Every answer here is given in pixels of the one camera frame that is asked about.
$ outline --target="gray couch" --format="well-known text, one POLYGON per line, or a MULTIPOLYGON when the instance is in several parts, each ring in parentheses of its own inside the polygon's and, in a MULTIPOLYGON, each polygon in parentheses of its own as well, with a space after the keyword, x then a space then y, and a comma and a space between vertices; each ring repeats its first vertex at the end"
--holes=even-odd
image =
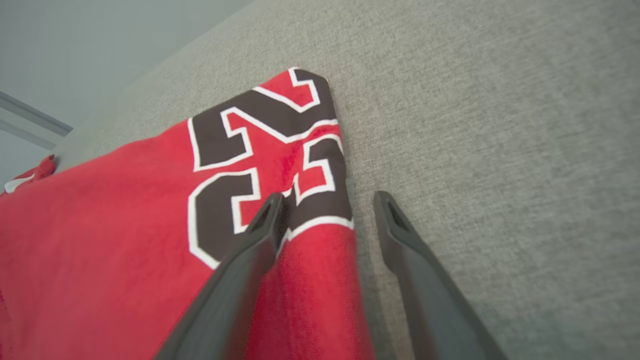
POLYGON ((257 0, 70 134, 60 170, 294 65, 332 87, 379 360, 413 354, 375 190, 395 196, 508 357, 637 358, 636 0, 257 0))

